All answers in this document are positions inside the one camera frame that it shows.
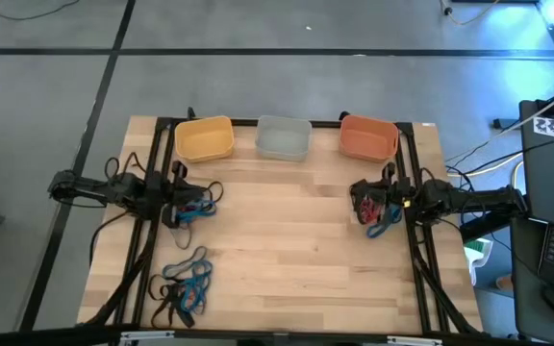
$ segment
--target desk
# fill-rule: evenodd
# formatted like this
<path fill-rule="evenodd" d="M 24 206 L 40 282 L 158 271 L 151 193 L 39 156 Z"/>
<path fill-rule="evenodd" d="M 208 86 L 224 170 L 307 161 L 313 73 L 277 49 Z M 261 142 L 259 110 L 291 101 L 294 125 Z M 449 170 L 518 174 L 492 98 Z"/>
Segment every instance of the desk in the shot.
<path fill-rule="evenodd" d="M 156 117 L 131 118 L 121 158 L 134 151 L 141 162 L 147 160 L 155 122 Z M 447 179 L 437 128 L 415 124 L 414 130 L 420 165 Z M 362 178 L 379 180 L 383 164 L 341 155 L 339 130 L 317 128 L 304 162 L 266 160 L 255 152 L 255 132 L 254 127 L 236 126 L 232 157 L 188 164 L 190 183 L 218 180 L 225 189 L 217 215 L 192 224 L 189 249 L 179 250 L 166 226 L 158 229 L 151 274 L 188 258 L 199 245 L 210 250 L 214 272 L 208 305 L 203 315 L 194 315 L 194 328 L 420 334 L 405 223 L 367 239 L 348 195 L 349 186 Z M 403 150 L 408 158 L 407 148 Z M 120 212 L 108 207 L 105 219 Z M 101 232 L 79 322 L 91 318 L 118 285 L 133 223 L 131 217 L 122 218 Z M 444 289 L 469 323 L 481 330 L 460 234 L 439 224 L 434 239 Z M 135 296 L 132 287 L 125 321 Z M 428 288 L 427 301 L 436 328 Z M 150 327 L 156 307 L 147 296 L 142 327 Z M 156 321 L 167 326 L 165 315 Z M 175 321 L 174 327 L 184 328 Z"/>

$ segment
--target black cable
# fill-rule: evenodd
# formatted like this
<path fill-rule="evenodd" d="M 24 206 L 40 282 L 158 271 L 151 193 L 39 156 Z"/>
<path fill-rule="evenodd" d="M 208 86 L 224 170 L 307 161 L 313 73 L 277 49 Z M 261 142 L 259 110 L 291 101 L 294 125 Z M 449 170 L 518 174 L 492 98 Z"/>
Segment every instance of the black cable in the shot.
<path fill-rule="evenodd" d="M 219 197 L 217 197 L 216 199 L 213 199 L 213 191 L 211 190 L 211 187 L 213 186 L 221 187 L 221 192 L 219 192 Z M 223 184 L 221 182 L 212 182 L 207 186 L 206 191 L 209 191 L 209 199 L 217 203 L 219 202 L 219 200 L 221 200 L 221 197 L 223 197 Z"/>
<path fill-rule="evenodd" d="M 448 168 L 448 172 L 450 172 L 450 170 L 452 170 L 452 171 L 454 171 L 455 173 L 457 173 L 461 176 L 460 179 L 465 179 L 466 180 L 466 183 L 465 184 L 460 184 L 459 188 L 463 188 L 463 186 L 469 185 L 468 190 L 471 191 L 471 192 L 474 191 L 473 183 L 471 182 L 471 179 L 467 176 L 467 174 L 463 173 L 461 170 L 459 170 L 458 168 L 453 167 L 453 166 L 446 165 L 445 167 Z"/>
<path fill-rule="evenodd" d="M 114 221 L 120 219 L 121 217 L 125 216 L 128 214 L 128 211 L 124 211 L 122 212 L 121 214 L 107 220 L 107 221 L 104 221 L 103 224 L 101 224 L 94 232 L 93 232 L 93 236 L 91 237 L 91 245 L 88 249 L 88 265 L 89 267 L 91 267 L 91 263 L 93 262 L 93 247 L 95 247 L 95 240 L 97 239 L 97 235 L 99 235 L 100 231 L 102 231 L 106 226 L 112 224 Z"/>
<path fill-rule="evenodd" d="M 475 172 L 475 171 L 477 171 L 477 170 L 479 170 L 479 169 L 481 169 L 481 168 L 484 168 L 484 167 L 488 166 L 488 165 L 491 164 L 491 163 L 495 163 L 495 162 L 497 162 L 497 161 L 502 161 L 502 160 L 507 159 L 507 158 L 509 158 L 509 157 L 512 157 L 512 156 L 514 156 L 514 155 L 516 155 L 516 154 L 520 154 L 520 153 L 525 154 L 525 153 L 527 153 L 527 152 L 529 152 L 529 151 L 531 151 L 531 150 L 534 150 L 534 149 L 537 149 L 537 148 L 542 148 L 543 146 L 550 145 L 550 144 L 554 144 L 554 140 L 547 141 L 546 143 L 534 145 L 534 146 L 529 147 L 529 148 L 527 148 L 527 149 L 515 151 L 515 152 L 513 152 L 512 154 L 504 155 L 504 156 L 502 156 L 501 158 L 497 158 L 497 159 L 495 159 L 495 160 L 488 161 L 488 162 L 483 163 L 483 164 L 481 164 L 480 166 L 478 166 L 478 167 L 476 167 L 476 168 L 474 168 L 474 169 L 468 170 L 467 172 L 465 172 L 465 174 L 473 173 L 473 172 Z"/>
<path fill-rule="evenodd" d="M 461 233 L 461 229 L 459 228 L 459 226 L 455 225 L 453 222 L 451 221 L 448 221 L 448 220 L 444 220 L 442 218 L 437 218 L 438 221 L 441 221 L 441 222 L 444 222 L 444 223 L 447 223 L 448 225 L 454 227 L 457 229 L 457 231 L 459 231 L 459 234 Z"/>
<path fill-rule="evenodd" d="M 104 175 L 106 176 L 106 179 L 108 180 L 108 183 L 111 183 L 113 181 L 114 177 L 116 177 L 116 176 L 119 177 L 119 181 L 120 181 L 123 173 L 127 172 L 127 168 L 130 165 L 130 161 L 132 159 L 134 159 L 136 161 L 136 163 L 134 163 L 132 166 L 138 167 L 142 172 L 146 173 L 146 170 L 140 164 L 139 157 L 136 154 L 136 152 L 130 153 L 130 155 L 127 157 L 127 160 L 125 160 L 125 164 L 123 164 L 123 170 L 121 171 L 121 173 L 118 173 L 119 167 L 120 167 L 119 159 L 116 158 L 116 157 L 110 157 L 106 160 L 106 163 L 104 163 Z M 109 172 L 109 167 L 111 165 L 111 162 L 114 162 L 116 164 L 113 174 L 111 174 Z"/>
<path fill-rule="evenodd" d="M 476 195 L 472 195 L 470 194 L 471 192 L 475 192 L 475 191 L 467 191 L 467 190 L 463 190 L 462 189 L 462 192 L 465 192 L 467 194 L 467 196 L 469 197 L 472 197 L 472 198 L 468 198 L 466 199 L 466 201 L 463 203 L 463 206 L 461 207 L 461 224 L 465 224 L 465 209 L 467 207 L 467 204 L 469 203 L 469 201 L 471 201 L 472 199 L 476 199 L 478 200 L 478 203 L 480 204 L 480 206 L 482 207 L 482 215 L 478 216 L 476 215 L 475 213 L 471 213 L 476 219 L 479 219 L 481 217 L 485 217 L 485 215 L 487 215 L 487 207 L 485 206 L 484 203 L 482 203 L 482 201 L 480 200 L 480 198 L 478 198 L 478 196 Z"/>
<path fill-rule="evenodd" d="M 65 9 L 66 7 L 69 7 L 69 6 L 72 6 L 72 5 L 76 5 L 78 4 L 80 0 L 72 0 L 66 4 L 63 4 L 61 6 L 59 6 L 58 8 L 56 8 L 55 10 L 52 10 L 52 11 L 49 11 L 49 12 L 44 12 L 44 13 L 40 13 L 40 14 L 35 14 L 35 15 L 30 15 L 30 16 L 26 16 L 26 17 L 14 17 L 14 16 L 9 16 L 9 15 L 6 15 L 6 14 L 2 14 L 0 13 L 0 17 L 1 18 L 4 18 L 4 19 L 8 19 L 8 20 L 14 20 L 14 21 L 23 21 L 23 20 L 31 20 L 31 19 L 37 19 L 37 18 L 42 18 L 46 15 L 49 15 L 49 14 L 53 14 L 53 13 L 56 13 L 56 12 L 59 12 L 63 9 Z"/>
<path fill-rule="evenodd" d="M 500 245 L 502 245 L 503 247 L 505 247 L 506 249 L 508 249 L 508 251 L 511 253 L 511 254 L 514 254 L 515 255 L 515 259 L 518 260 L 520 262 L 520 264 L 522 264 L 525 268 L 527 268 L 527 270 L 532 273 L 535 277 L 538 277 L 538 273 L 536 273 L 534 270 L 532 270 L 527 264 L 525 264 L 525 261 L 520 259 L 520 257 L 516 254 L 516 252 L 513 252 L 512 251 L 512 248 L 508 245 L 506 245 L 506 243 L 504 243 L 503 241 L 499 241 L 499 239 L 497 239 L 495 237 L 495 234 L 494 232 L 491 232 L 491 237 L 493 240 L 495 240 L 496 242 L 498 242 Z"/>
<path fill-rule="evenodd" d="M 127 160 L 125 161 L 125 164 L 123 165 L 123 173 L 127 172 L 127 166 L 130 164 L 130 160 L 134 158 L 134 161 L 136 163 L 132 164 L 133 167 L 138 167 L 143 173 L 146 173 L 146 170 L 144 170 L 144 167 L 142 167 L 142 164 L 140 164 L 139 156 L 136 155 L 135 152 L 130 153 L 130 156 L 127 157 Z"/>
<path fill-rule="evenodd" d="M 427 172 L 429 177 L 431 177 L 431 179 L 433 179 L 435 181 L 435 176 L 433 175 L 433 173 L 431 173 L 431 171 L 427 167 L 422 167 L 422 168 L 420 168 L 420 181 L 421 182 L 422 182 L 422 172 Z"/>
<path fill-rule="evenodd" d="M 110 166 L 111 162 L 116 163 L 116 168 L 114 169 L 113 174 L 110 174 L 108 172 L 108 167 Z M 104 175 L 106 176 L 106 179 L 108 180 L 108 182 L 111 182 L 113 178 L 116 176 L 116 172 L 119 171 L 119 167 L 120 167 L 119 159 L 112 157 L 106 160 L 106 163 L 104 163 Z"/>
<path fill-rule="evenodd" d="M 489 143 L 490 143 L 490 142 L 488 141 L 488 142 L 486 142 L 486 143 L 483 143 L 483 144 L 481 144 L 481 145 L 478 145 L 474 150 L 471 151 L 471 153 L 465 155 L 465 156 L 462 157 L 460 160 L 458 160 L 457 163 L 454 164 L 454 166 L 455 166 L 455 167 L 458 166 L 459 163 L 463 162 L 465 159 L 467 159 L 467 158 L 469 158 L 470 156 L 472 156 L 473 153 L 475 153 L 478 149 L 483 148 L 485 145 L 487 145 L 487 144 L 489 144 Z"/>
<path fill-rule="evenodd" d="M 506 127 L 506 128 L 503 128 L 501 129 L 501 131 L 499 132 L 500 134 L 506 132 L 506 130 L 510 129 L 511 127 L 513 127 L 516 123 L 518 123 L 520 121 L 520 119 L 517 119 L 514 123 L 510 124 L 510 126 Z M 453 166 L 456 167 L 459 165 L 459 163 L 463 162 L 465 159 L 469 158 L 470 156 L 473 155 L 473 153 L 476 152 L 476 150 L 480 149 L 480 148 L 483 148 L 484 146 L 486 146 L 487 144 L 491 143 L 490 141 L 486 142 L 486 143 L 483 143 L 483 144 L 480 144 L 479 146 L 477 146 L 474 150 L 471 151 L 471 153 L 465 155 L 462 159 L 458 160 L 457 163 L 455 163 Z"/>

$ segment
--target white cable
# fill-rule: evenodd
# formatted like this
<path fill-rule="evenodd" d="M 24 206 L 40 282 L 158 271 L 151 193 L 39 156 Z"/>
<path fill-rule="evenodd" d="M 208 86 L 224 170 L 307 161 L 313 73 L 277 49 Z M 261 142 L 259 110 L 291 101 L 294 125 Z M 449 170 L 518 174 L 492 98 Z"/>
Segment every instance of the white cable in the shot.
<path fill-rule="evenodd" d="M 522 120 L 522 121 L 516 123 L 515 125 L 509 127 L 508 129 L 506 129 L 506 130 L 500 132 L 499 134 L 497 134 L 497 135 L 495 135 L 495 136 L 492 136 L 491 138 L 489 138 L 489 139 L 488 139 L 487 141 L 485 141 L 484 143 L 480 143 L 480 144 L 478 144 L 478 145 L 475 145 L 475 146 L 473 146 L 473 147 L 471 147 L 471 148 L 465 150 L 463 153 L 461 153 L 461 154 L 459 154 L 459 155 L 455 155 L 455 156 L 453 156 L 453 157 L 450 158 L 450 159 L 447 159 L 446 162 L 453 161 L 453 160 L 455 160 L 455 159 L 457 159 L 457 158 L 459 158 L 459 157 L 461 157 L 461 156 L 463 156 L 463 155 L 466 155 L 466 154 L 468 154 L 470 151 L 475 150 L 477 147 L 480 147 L 480 146 L 483 146 L 483 145 L 487 145 L 487 144 L 488 144 L 489 142 L 491 142 L 492 140 L 494 140 L 494 139 L 496 139 L 496 138 L 498 138 L 498 137 L 500 137 L 500 136 L 506 135 L 506 134 L 509 133 L 511 130 L 518 129 L 519 127 L 521 127 L 521 126 L 525 125 L 526 123 L 528 123 L 529 121 L 531 121 L 535 116 L 538 116 L 538 115 L 540 115 L 540 114 L 545 113 L 546 111 L 548 111 L 548 110 L 549 110 L 551 107 L 553 107 L 553 106 L 554 106 L 554 101 L 551 102 L 551 103 L 549 103 L 548 105 L 546 105 L 546 107 L 544 107 L 543 109 L 541 109 L 541 110 L 537 111 L 536 113 L 534 113 L 533 115 L 529 116 L 529 117 L 526 118 L 525 120 Z"/>
<path fill-rule="evenodd" d="M 515 169 L 512 171 L 512 187 L 516 188 L 516 182 L 518 179 L 518 169 L 523 165 L 523 161 L 516 164 Z"/>
<path fill-rule="evenodd" d="M 516 158 L 518 158 L 518 157 L 521 156 L 521 155 L 522 155 L 522 153 L 518 153 L 518 154 L 514 155 L 513 157 L 511 157 L 511 158 L 509 158 L 509 159 L 507 159 L 507 160 L 505 160 L 505 161 L 503 161 L 503 162 L 501 162 L 501 163 L 499 163 L 499 164 L 497 164 L 497 165 L 495 165 L 495 166 L 493 166 L 493 167 L 490 167 L 490 168 L 487 168 L 487 169 L 483 169 L 483 170 L 481 170 L 481 171 L 471 172 L 471 173 L 468 173 L 468 174 L 466 174 L 466 175 L 467 175 L 468 178 L 470 178 L 470 177 L 475 177 L 475 176 L 477 176 L 477 175 L 489 173 L 489 172 L 494 171 L 495 169 L 497 169 L 497 168 L 499 168 L 499 167 L 505 165 L 506 163 L 508 163 L 508 162 L 510 162 L 510 161 L 512 161 L 512 160 L 514 160 L 514 159 L 516 159 Z M 451 173 L 448 173 L 448 177 L 459 178 L 459 177 L 462 177 L 462 175 L 461 175 L 461 174 L 451 174 Z"/>
<path fill-rule="evenodd" d="M 440 0 L 440 5 L 441 5 L 441 12 L 444 14 L 444 15 L 447 15 L 450 20 L 452 20 L 453 23 L 457 24 L 457 25 L 462 25 L 462 26 L 465 26 L 473 21 L 476 21 L 480 18 L 482 18 L 488 11 L 490 11 L 492 9 L 493 6 L 497 5 L 497 3 L 499 3 L 500 0 L 495 0 L 492 4 L 490 4 L 488 7 L 486 7 L 485 9 L 483 9 L 480 13 L 478 13 L 476 16 L 472 17 L 470 20 L 466 20 L 464 22 L 462 21 L 459 21 L 457 20 L 457 18 L 454 17 L 454 15 L 452 15 L 452 8 L 451 7 L 448 7 L 448 5 L 445 3 L 445 0 Z"/>

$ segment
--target black metal frame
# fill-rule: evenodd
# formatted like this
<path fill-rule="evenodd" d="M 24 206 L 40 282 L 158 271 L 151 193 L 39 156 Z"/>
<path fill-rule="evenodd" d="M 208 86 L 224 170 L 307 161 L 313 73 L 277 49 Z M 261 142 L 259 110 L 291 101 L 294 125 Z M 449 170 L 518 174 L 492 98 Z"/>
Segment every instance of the black metal frame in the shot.
<path fill-rule="evenodd" d="M 136 0 L 127 0 L 127 4 L 117 30 L 112 48 L 12 48 L 0 47 L 0 55 L 30 55 L 30 56 L 107 56 L 108 61 L 100 82 L 94 105 L 91 109 L 88 118 L 87 127 L 83 133 L 78 152 L 74 159 L 72 169 L 76 174 L 81 175 L 85 163 L 87 161 L 88 151 L 92 143 L 95 130 L 100 118 L 104 101 L 108 93 L 111 80 L 113 78 L 114 69 L 117 60 L 120 56 L 369 56 L 369 57 L 492 57 L 492 58 L 510 58 L 515 60 L 547 60 L 554 61 L 554 50 L 438 50 L 438 49 L 330 49 L 330 48 L 241 48 L 241 49 L 193 49 L 193 48 L 156 48 L 156 49 L 134 49 L 122 48 L 130 19 L 132 17 Z M 317 127 L 337 127 L 336 122 L 314 122 Z M 237 126 L 253 126 L 254 120 L 237 120 Z M 60 205 L 54 215 L 53 222 L 49 230 L 49 239 L 44 255 L 42 256 L 41 265 L 37 273 L 36 279 L 32 287 L 30 297 L 26 304 L 26 309 L 23 313 L 22 320 L 19 323 L 19 330 L 28 332 L 33 329 L 38 317 L 39 306 L 42 301 L 43 294 L 46 290 L 48 280 L 55 262 L 55 258 L 59 251 L 65 224 L 70 214 L 71 207 L 68 205 Z M 135 230 L 140 228 L 140 224 L 135 224 Z M 425 236 L 430 235 L 429 231 L 424 231 Z M 130 251 L 133 245 L 138 246 L 138 240 L 135 239 L 134 244 L 131 244 Z M 431 258 L 434 258 L 433 250 L 427 253 Z M 415 272 L 417 283 L 420 283 L 420 277 Z M 417 297 L 424 298 L 424 286 L 416 284 Z M 122 312 L 118 312 L 115 316 L 121 318 Z"/>
<path fill-rule="evenodd" d="M 164 162 L 163 162 L 163 168 L 162 173 L 165 175 L 165 172 L 167 172 L 167 168 L 169 165 L 169 162 L 171 160 L 171 154 L 172 154 L 172 142 L 174 140 L 174 128 L 185 121 L 188 121 L 187 118 L 159 118 L 158 122 L 156 124 L 156 130 L 153 137 L 153 143 L 151 145 L 151 152 L 149 156 L 149 163 L 147 166 L 155 165 L 155 158 L 157 157 L 157 151 L 159 147 L 159 137 L 161 136 L 162 130 L 164 129 L 164 123 L 167 123 L 169 121 L 170 126 L 170 132 L 168 134 L 168 146 L 166 147 L 166 154 L 164 155 Z M 340 128 L 340 121 L 315 121 L 312 120 L 312 127 L 314 128 L 331 128 L 331 129 L 338 129 Z M 258 119 L 232 119 L 232 125 L 233 126 L 257 126 L 258 125 Z M 414 171 L 414 175 L 418 176 L 418 179 L 415 179 L 416 185 L 420 186 L 422 184 L 422 181 L 419 179 L 419 175 L 416 174 L 416 172 L 419 171 L 419 160 L 416 150 L 416 141 L 415 141 L 415 135 L 414 135 L 414 127 L 412 123 L 396 123 L 395 124 L 400 130 L 401 134 L 406 138 L 406 141 L 408 143 L 409 153 L 410 153 L 410 160 L 412 163 L 412 169 Z M 402 152 L 402 143 L 401 140 L 399 140 L 399 146 L 397 149 L 397 154 L 395 157 L 396 163 L 397 163 L 397 170 L 398 170 L 398 177 L 399 179 L 404 179 L 407 176 L 407 173 L 405 171 L 405 163 L 403 158 L 403 152 Z M 413 220 L 413 215 L 410 213 L 410 210 L 406 209 L 405 213 L 405 221 L 406 221 L 406 229 L 408 233 L 408 245 L 410 248 L 410 253 L 412 256 L 412 269 L 413 269 L 413 275 L 414 275 L 414 282 L 415 282 L 415 291 L 416 291 L 416 299 L 418 302 L 418 312 L 419 312 L 419 318 L 420 318 L 420 327 L 423 334 L 427 334 L 432 331 L 431 328 L 431 321 L 429 317 L 429 309 L 427 306 L 426 301 L 426 293 L 424 290 L 424 281 L 422 280 L 422 277 L 420 273 L 418 272 L 418 269 L 414 266 L 414 248 L 418 246 L 417 240 L 416 240 L 416 225 Z M 152 229 L 155 226 L 157 231 L 157 224 L 152 222 Z M 139 242 L 139 229 L 136 233 L 136 224 L 135 224 L 135 233 L 132 234 L 132 242 L 130 243 L 130 248 L 128 250 L 127 254 L 127 261 L 126 261 L 126 268 L 128 267 L 128 263 L 133 263 L 138 252 L 138 242 Z M 435 245 L 433 243 L 433 236 L 431 234 L 430 227 L 423 228 L 423 233 L 425 236 L 425 246 L 426 246 L 426 252 L 429 262 L 429 267 L 432 270 L 432 273 L 434 275 L 434 278 L 441 284 L 440 282 L 440 270 L 437 262 L 437 257 L 435 253 Z M 142 308 L 144 304 L 144 299 L 146 298 L 146 287 L 148 285 L 149 281 L 149 271 L 150 267 L 149 265 L 145 266 L 142 275 L 140 276 L 139 282 L 138 282 L 138 291 L 136 295 L 135 305 L 132 312 L 132 323 L 133 324 L 139 324 L 142 314 Z M 445 311 L 441 308 L 439 300 L 436 298 L 436 308 L 438 311 L 438 318 L 440 322 L 440 330 L 441 332 L 449 332 L 449 325 L 448 325 L 448 319 L 446 316 Z M 115 316 L 114 323 L 122 323 L 123 322 L 123 312 L 125 310 L 125 299 L 121 302 L 121 306 L 119 306 L 119 309 L 117 310 L 117 315 Z M 181 330 L 177 332 L 177 335 L 180 335 L 185 330 Z M 192 333 L 209 333 L 213 335 L 215 338 L 239 338 L 239 334 L 245 334 L 244 337 L 256 337 L 258 335 L 262 335 L 263 337 L 273 337 L 274 333 L 270 332 L 232 332 L 232 331 L 202 331 L 202 330 L 190 330 Z M 350 337 L 349 340 L 352 340 L 352 336 L 355 336 L 354 334 L 344 334 L 345 337 Z M 370 334 L 371 337 L 369 339 L 365 339 L 365 341 L 371 341 L 379 342 L 378 337 L 386 337 L 386 335 L 381 334 Z"/>
<path fill-rule="evenodd" d="M 155 132 L 152 140 L 149 162 L 147 164 L 147 172 L 150 172 L 149 167 L 155 167 L 157 153 L 160 150 L 161 137 L 164 130 L 168 130 L 168 137 L 166 142 L 164 161 L 162 162 L 162 177 L 167 179 L 167 170 L 170 166 L 170 161 L 172 159 L 172 148 L 174 142 L 174 128 L 181 122 L 187 121 L 185 118 L 158 118 L 155 126 Z M 257 119 L 233 119 L 232 123 L 234 126 L 257 126 Z M 408 149 L 410 153 L 410 159 L 413 169 L 413 174 L 418 176 L 415 178 L 416 185 L 422 183 L 421 177 L 416 172 L 419 171 L 419 161 L 417 157 L 416 141 L 414 136 L 414 128 L 411 123 L 396 123 L 395 124 L 401 131 L 408 143 Z M 337 129 L 340 127 L 339 121 L 312 121 L 312 126 L 315 128 L 333 128 Z M 399 180 L 408 179 L 405 169 L 405 161 L 403 157 L 402 150 L 403 140 L 399 140 L 399 146 L 397 149 L 397 154 L 395 157 L 398 177 Z M 165 330 L 145 330 L 139 328 L 139 322 L 141 319 L 142 307 L 144 299 L 146 299 L 146 287 L 149 282 L 149 271 L 151 260 L 150 258 L 153 255 L 154 245 L 155 245 L 155 235 L 157 232 L 158 225 L 160 223 L 159 217 L 154 217 L 151 219 L 151 227 L 149 229 L 149 235 L 147 236 L 147 245 L 149 249 L 149 260 L 142 267 L 142 272 L 138 281 L 138 291 L 136 295 L 135 306 L 133 309 L 132 323 L 124 324 L 120 321 L 115 321 L 113 325 L 110 326 L 99 326 L 93 324 L 87 324 L 76 328 L 65 328 L 58 330 L 47 330 L 47 331 L 21 331 L 19 333 L 9 333 L 9 334 L 0 334 L 0 344 L 13 343 L 16 345 L 51 345 L 54 343 L 60 343 L 64 340 L 64 344 L 97 344 L 103 342 L 110 342 L 111 345 L 116 343 L 116 340 L 120 340 L 124 335 L 132 335 L 134 332 L 141 331 L 164 331 L 164 337 L 189 337 L 189 338 L 219 338 L 219 339 L 267 339 L 273 341 L 275 344 L 284 344 L 291 340 L 300 340 L 300 341 L 332 341 L 332 342 L 376 342 L 376 343 L 403 343 L 411 341 L 415 344 L 421 344 L 420 342 L 428 342 L 429 344 L 439 344 L 442 342 L 445 345 L 515 345 L 515 344 L 528 344 L 528 342 L 520 342 L 513 340 L 504 340 L 504 339 L 495 339 L 491 338 L 486 334 L 452 334 L 449 331 L 447 321 L 444 322 L 444 327 L 442 326 L 442 315 L 445 318 L 445 312 L 442 311 L 439 299 L 442 298 L 444 302 L 447 302 L 448 306 L 452 310 L 456 311 L 456 308 L 450 302 L 449 298 L 441 290 L 441 284 L 439 283 L 439 269 L 437 265 L 437 259 L 435 257 L 435 248 L 427 246 L 427 257 L 429 262 L 429 267 L 436 269 L 426 269 L 426 273 L 419 268 L 420 262 L 415 262 L 415 256 L 420 257 L 420 251 L 418 248 L 418 241 L 416 239 L 416 224 L 414 216 L 409 209 L 406 209 L 405 213 L 405 222 L 406 222 L 406 232 L 408 235 L 408 245 L 410 248 L 410 253 L 412 255 L 412 265 L 413 265 L 413 274 L 415 278 L 415 290 L 416 298 L 419 307 L 419 318 L 422 334 L 421 335 L 389 335 L 389 334 L 335 334 L 335 333 L 299 333 L 299 332 L 254 332 L 254 331 L 216 331 L 216 330 L 181 330 L 181 329 L 165 329 Z M 430 232 L 425 234 L 425 243 L 433 244 L 433 238 Z M 128 250 L 128 261 L 133 261 L 136 258 L 138 251 L 138 240 L 136 241 L 136 246 L 130 246 Z M 124 276 L 129 274 L 130 271 L 126 270 Z M 421 276 L 424 274 L 425 279 L 430 281 L 435 279 L 435 286 L 432 287 L 437 291 L 436 294 L 436 304 L 438 308 L 439 321 L 441 331 L 434 332 L 431 330 L 431 323 L 429 317 L 429 311 L 427 307 L 427 301 L 424 291 L 424 281 Z M 413 337 L 413 340 L 406 340 L 406 338 Z M 138 341 L 133 340 L 132 345 L 137 345 Z"/>

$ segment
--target tangled cord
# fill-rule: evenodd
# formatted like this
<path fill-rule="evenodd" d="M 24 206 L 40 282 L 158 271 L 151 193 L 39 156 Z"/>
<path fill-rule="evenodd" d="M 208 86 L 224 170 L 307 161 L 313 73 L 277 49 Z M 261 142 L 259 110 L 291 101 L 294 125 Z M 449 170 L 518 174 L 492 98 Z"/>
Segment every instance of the tangled cord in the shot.
<path fill-rule="evenodd" d="M 176 264 L 168 264 L 162 274 L 156 274 L 149 280 L 149 296 L 155 301 L 162 301 L 153 313 L 151 325 L 155 325 L 158 314 L 168 308 L 168 322 L 172 325 L 172 317 L 176 311 L 183 323 L 191 328 L 194 325 L 192 313 L 202 314 L 207 305 L 207 291 L 211 285 L 213 265 L 206 260 L 208 250 L 204 246 L 197 247 L 190 258 Z M 166 280 L 167 284 L 160 287 L 161 297 L 153 293 L 151 284 L 157 277 Z"/>
<path fill-rule="evenodd" d="M 180 285 L 184 288 L 181 309 L 201 314 L 207 304 L 207 290 L 211 285 L 213 265 L 206 260 L 208 250 L 198 246 L 190 258 L 176 264 L 168 264 L 162 269 L 162 277 L 167 280 L 181 280 L 181 276 L 191 273 Z"/>
<path fill-rule="evenodd" d="M 380 222 L 366 229 L 366 237 L 369 239 L 376 238 L 382 235 L 390 225 L 400 222 L 403 215 L 402 210 L 403 207 L 395 203 L 388 203 Z"/>
<path fill-rule="evenodd" d="M 219 195 L 214 199 L 214 194 L 212 187 L 219 185 L 221 188 Z M 221 182 L 212 182 L 207 187 L 201 187 L 203 194 L 208 193 L 208 198 L 198 199 L 191 201 L 185 204 L 182 207 L 174 208 L 170 206 L 169 208 L 164 209 L 164 214 L 168 217 L 168 212 L 170 213 L 170 221 L 173 222 L 164 222 L 170 229 L 170 233 L 174 238 L 174 243 L 181 250 L 187 250 L 191 244 L 192 239 L 192 229 L 191 223 L 198 217 L 208 217 L 213 216 L 217 213 L 217 202 L 223 197 L 223 184 Z M 187 241 L 181 242 L 180 235 L 187 234 Z"/>

